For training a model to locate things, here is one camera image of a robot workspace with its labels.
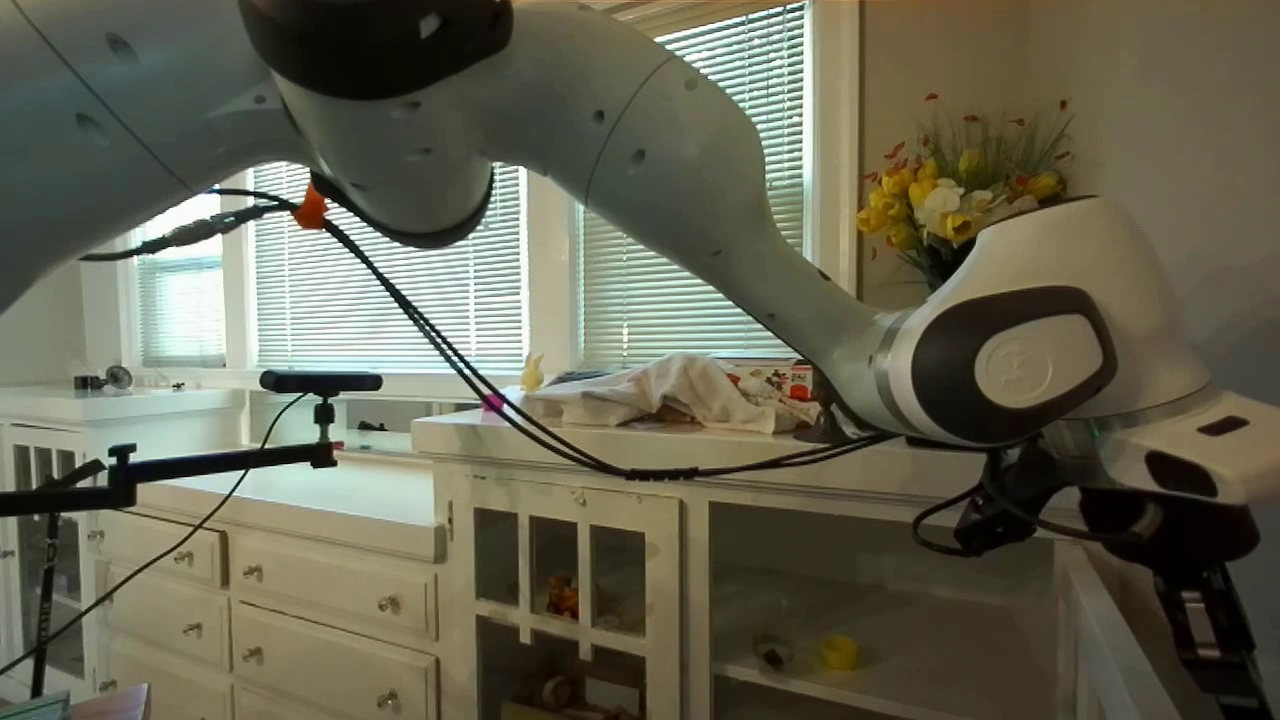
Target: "black cable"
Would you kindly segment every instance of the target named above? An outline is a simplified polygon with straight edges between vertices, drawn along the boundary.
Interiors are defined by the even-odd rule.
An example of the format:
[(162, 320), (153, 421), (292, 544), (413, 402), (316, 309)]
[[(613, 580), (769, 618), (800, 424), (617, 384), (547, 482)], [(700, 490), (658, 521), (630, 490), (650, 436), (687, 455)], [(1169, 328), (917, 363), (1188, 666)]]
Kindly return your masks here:
[(978, 547), (959, 547), (959, 544), (942, 544), (933, 538), (924, 538), (924, 524), (958, 506), (970, 506), (978, 497), (978, 490), (959, 492), (959, 497), (947, 497), (942, 506), (929, 506), (924, 513), (911, 515), (911, 541), (921, 547), (933, 547), (933, 552), (945, 552), (945, 557), (979, 557)]
[[(292, 396), (271, 424), (264, 430), (262, 447), (271, 444), (278, 424), (284, 421), (284, 411), (292, 411), (308, 394)], [(119, 577), (109, 591), (100, 591), (94, 605), (84, 605), (76, 618), (68, 618), (62, 627), (53, 627), (47, 638), (35, 638), (27, 654), (21, 654), (15, 659), (10, 659), (0, 667), (0, 678), (10, 678), (14, 667), (21, 667), (23, 659), (34, 659), (40, 648), (58, 646), (62, 638), (68, 638), (84, 618), (94, 618), (95, 609), (103, 609), (119, 590), (129, 590), (131, 580), (140, 580), (147, 569), (158, 569), (163, 557), (181, 552), (197, 534), (206, 534), (212, 524), (215, 513), (225, 513), (233, 506), (233, 497), (241, 492), (241, 485), (248, 482), (254, 468), (244, 468), (233, 490), (181, 538), (172, 541), (163, 552), (158, 552), (153, 559), (145, 559), (140, 569), (131, 569), (129, 577)]]
[(1045, 534), (1056, 534), (1056, 538), (1072, 538), (1072, 541), (1083, 541), (1083, 544), (1143, 544), (1143, 541), (1150, 541), (1150, 538), (1142, 538), (1142, 534), (1094, 534), (1094, 529), (1070, 529), (1070, 524), (1033, 515), (1033, 513), (1018, 508), (1018, 500), (1003, 497), (1003, 490), (995, 490), (988, 472), (984, 472), (984, 482), (979, 482), (978, 490), (984, 490), (1008, 515), (1018, 515), (1018, 521), (1023, 521), (1023, 524), (1036, 524), (1036, 529), (1045, 529)]
[(215, 211), (215, 216), (206, 216), (206, 222), (191, 222), (191, 225), (181, 225), (158, 241), (145, 241), (137, 247), (123, 247), (123, 251), (84, 251), (79, 262), (84, 264), (118, 264), (118, 262), (131, 262), (131, 255), (158, 255), (158, 251), (172, 251), (172, 247), (189, 247), (189, 244), (206, 244), (212, 238), (225, 238), (248, 222), (262, 222), (269, 211), (284, 211), (292, 205), (278, 199), (278, 205), (248, 205), (248, 209), (233, 209), (233, 211)]
[[(278, 198), (278, 193), (254, 193), (254, 187), (212, 187), (215, 198), (254, 198), (262, 205), (241, 209), (236, 222), (262, 222), (269, 211), (292, 211), (301, 205)], [(388, 299), (408, 316), (408, 324), (442, 353), (442, 360), (473, 387), (473, 396), (482, 406), (490, 406), (495, 417), (506, 417), (521, 436), (527, 436), (533, 444), (541, 444), (543, 453), (580, 465), (588, 472), (600, 477), (622, 477), (622, 482), (704, 482), (704, 477), (733, 477), (733, 472), (769, 472), (769, 468), (806, 468), (806, 465), (825, 465), (873, 444), (883, 444), (888, 436), (857, 436), (847, 444), (832, 444), (832, 447), (806, 447), (806, 453), (787, 453), (787, 455), (773, 455), (773, 461), (758, 461), (758, 465), (729, 465), (729, 468), (622, 468), (610, 465), (592, 453), (585, 453), (580, 444), (563, 442), (561, 434), (553, 434), (547, 424), (541, 424), (537, 417), (527, 417), (521, 406), (511, 406), (438, 324), (429, 311), (420, 311), (391, 275), (385, 275), (373, 255), (335, 225), (326, 222), (321, 225), (385, 293)]]

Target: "flower bouquet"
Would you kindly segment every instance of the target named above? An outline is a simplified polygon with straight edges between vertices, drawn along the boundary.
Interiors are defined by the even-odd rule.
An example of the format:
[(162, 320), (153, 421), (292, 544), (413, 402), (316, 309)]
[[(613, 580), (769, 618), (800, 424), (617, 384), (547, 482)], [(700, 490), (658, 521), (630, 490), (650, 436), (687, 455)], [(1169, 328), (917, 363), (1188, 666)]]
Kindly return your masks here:
[(917, 145), (896, 145), (870, 174), (857, 230), (921, 267), (942, 290), (971, 251), (979, 230), (1070, 198), (1070, 105), (1056, 122), (933, 115)]

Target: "countertop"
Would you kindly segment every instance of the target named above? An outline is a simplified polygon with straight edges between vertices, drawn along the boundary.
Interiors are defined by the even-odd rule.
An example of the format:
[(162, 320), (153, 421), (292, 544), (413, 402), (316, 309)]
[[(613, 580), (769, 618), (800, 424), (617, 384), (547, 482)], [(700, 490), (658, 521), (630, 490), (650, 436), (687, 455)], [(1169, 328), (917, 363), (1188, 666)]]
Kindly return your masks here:
[(233, 407), (233, 387), (140, 387), (140, 394), (72, 394), (53, 384), (10, 384), (0, 387), (0, 417), (14, 421), (62, 421), (62, 424), (103, 424), (137, 417), (186, 417)]
[[(578, 447), (622, 465), (622, 468), (729, 468), (729, 465), (761, 465), (787, 453), (814, 453), (819, 444), (787, 442), (787, 436), (742, 436), (742, 434), (700, 434), (700, 430), (557, 430)], [(413, 447), (442, 465), (483, 465), (483, 468), (524, 468), (541, 477), (592, 477), (574, 468), (570, 461), (543, 453), (524, 442), (500, 417), (490, 411), (458, 411), (458, 417), (420, 417), (413, 424)], [(978, 453), (933, 453), (908, 447), (906, 442), (888, 442), (842, 461), (806, 465), (806, 468), (773, 468), (773, 472), (733, 472), (717, 482), (693, 485), (645, 485), (650, 492), (751, 492), (761, 500), (892, 500), (917, 506), (945, 500), (979, 482), (984, 455)]]
[[(145, 485), (137, 513), (199, 521), (241, 472)], [(339, 455), (335, 468), (255, 468), (215, 513), (215, 524), (357, 544), (413, 559), (446, 557), (446, 513), (424, 461)]]

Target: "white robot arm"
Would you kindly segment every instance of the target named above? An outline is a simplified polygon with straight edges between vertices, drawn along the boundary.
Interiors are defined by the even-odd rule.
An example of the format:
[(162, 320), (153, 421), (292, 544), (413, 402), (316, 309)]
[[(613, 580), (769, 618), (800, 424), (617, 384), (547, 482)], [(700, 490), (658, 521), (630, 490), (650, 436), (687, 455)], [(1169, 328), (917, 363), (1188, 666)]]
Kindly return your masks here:
[[(1169, 513), (1133, 557), (1162, 577), (1250, 552), (1250, 500), (1280, 492), (1277, 411), (1210, 384), (1117, 209), (995, 225), (924, 309), (870, 311), (781, 241), (750, 115), (574, 4), (0, 0), (0, 155), (0, 311), (53, 264), (264, 161), (308, 166), (420, 247), (461, 241), (510, 161), (720, 290), (866, 430), (1020, 447), (1081, 421), (1101, 497)], [(1013, 465), (1013, 492), (1036, 485), (1020, 468), (1036, 465)], [(1133, 524), (1125, 506), (1101, 515)]]

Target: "window blind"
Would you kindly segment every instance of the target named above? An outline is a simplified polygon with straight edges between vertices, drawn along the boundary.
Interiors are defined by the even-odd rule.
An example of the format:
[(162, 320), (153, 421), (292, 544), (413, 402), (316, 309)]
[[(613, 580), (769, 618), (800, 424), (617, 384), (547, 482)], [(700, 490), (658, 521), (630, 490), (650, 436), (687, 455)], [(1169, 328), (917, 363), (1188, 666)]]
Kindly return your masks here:
[[(806, 241), (806, 4), (661, 38), (714, 76), (761, 127), (769, 205)], [(787, 350), (682, 264), (580, 209), (580, 345), (588, 370), (674, 353), (786, 357)]]
[[(215, 198), (191, 198), (129, 233), (129, 244), (158, 241), (181, 225), (219, 211)], [(227, 363), (225, 244), (189, 244), (137, 264), (140, 353), (147, 370)]]
[[(255, 167), (255, 187), (301, 198), (303, 167)], [(495, 167), (483, 225), (453, 247), (408, 247), (333, 209), (333, 222), (442, 324), (482, 370), (524, 360), (524, 174)], [(262, 360), (271, 370), (446, 373), (431, 345), (385, 290), (326, 233), (288, 216), (255, 225)]]

